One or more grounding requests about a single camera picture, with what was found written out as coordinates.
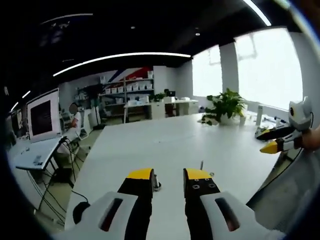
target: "floor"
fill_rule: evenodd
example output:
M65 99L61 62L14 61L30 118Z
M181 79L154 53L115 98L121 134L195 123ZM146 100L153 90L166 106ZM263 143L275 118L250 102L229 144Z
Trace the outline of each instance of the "floor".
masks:
M133 116L130 118L130 122L142 121L140 116ZM107 122L108 126L122 124L120 118L111 119ZM95 141L102 130L95 130L90 133L88 138L81 141L81 145L93 146ZM77 156L82 160L86 160L86 153L83 150L79 150ZM74 165L74 174L77 178L79 169L81 169L83 162L77 158ZM279 160L273 171L270 173L265 183L261 186L262 188L271 182L276 176L282 173L288 165L290 165L289 160ZM68 206L69 198L71 195L71 187L66 183L55 183L49 186L44 198L49 202L49 204L56 210L54 212L51 207L46 203L42 202L40 210L35 213L35 217L43 225L43 227L50 234L58 233L64 230L64 219L66 217L66 209Z

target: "computer monitor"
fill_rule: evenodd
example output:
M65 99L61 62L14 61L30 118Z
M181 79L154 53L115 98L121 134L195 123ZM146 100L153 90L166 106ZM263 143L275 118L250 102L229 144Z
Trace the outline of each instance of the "computer monitor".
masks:
M59 90L51 90L28 102L27 119L32 143L61 136Z

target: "white bottle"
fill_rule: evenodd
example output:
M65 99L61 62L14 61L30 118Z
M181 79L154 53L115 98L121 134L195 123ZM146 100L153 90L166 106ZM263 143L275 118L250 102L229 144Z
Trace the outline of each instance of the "white bottle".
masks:
M260 124L261 124L262 113L263 113L263 106L259 105L258 106L257 116L256 116L256 122L255 122L256 126L260 126Z

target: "person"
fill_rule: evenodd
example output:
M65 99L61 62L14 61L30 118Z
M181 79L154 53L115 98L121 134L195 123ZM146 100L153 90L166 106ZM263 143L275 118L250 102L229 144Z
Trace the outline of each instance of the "person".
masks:
M69 106L69 112L73 114L73 119L72 119L72 122L70 123L69 131L75 132L75 134L77 135L75 136L76 138L80 136L80 133L81 133L82 119L81 119L81 113L78 111L78 105L75 102L71 103L71 105Z
M311 151L320 148L320 125L316 129L309 129L302 135L302 146Z

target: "black ceiling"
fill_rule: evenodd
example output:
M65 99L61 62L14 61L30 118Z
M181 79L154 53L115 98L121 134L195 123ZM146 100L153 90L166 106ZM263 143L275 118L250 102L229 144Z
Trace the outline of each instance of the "black ceiling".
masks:
M4 27L8 33L4 83L10 94L6 97L9 110L28 90L32 90L28 96L32 98L59 83L94 73L142 66L178 67L189 59L119 57L89 63L53 77L54 73L84 61L134 52L193 56L213 45L230 43L235 36L265 28L241 0L109 2L71 4L71 8L61 4L28 4L14 9L7 19L10 24ZM299 31L289 14L272 0L254 2L272 26ZM93 15L58 18L83 13Z

